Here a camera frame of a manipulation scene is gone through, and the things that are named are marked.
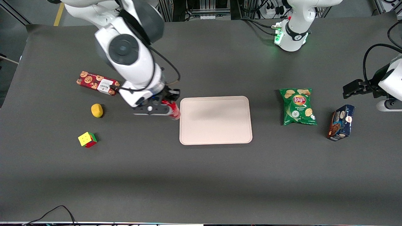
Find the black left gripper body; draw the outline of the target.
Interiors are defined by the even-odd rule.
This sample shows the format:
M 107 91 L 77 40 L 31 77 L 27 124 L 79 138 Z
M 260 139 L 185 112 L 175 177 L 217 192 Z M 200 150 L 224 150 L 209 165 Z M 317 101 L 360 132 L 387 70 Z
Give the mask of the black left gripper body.
M 387 73 L 387 70 L 388 67 L 382 67 L 374 73 L 374 76 L 371 79 L 368 79 L 366 69 L 364 69 L 364 80 L 367 85 L 366 90 L 367 91 L 370 90 L 370 92 L 373 93 L 374 98 L 379 98 L 381 96 L 388 96 L 388 93 L 386 93 L 386 91 L 379 86 L 379 82 L 381 81 L 381 79 L 384 78 L 384 76 Z

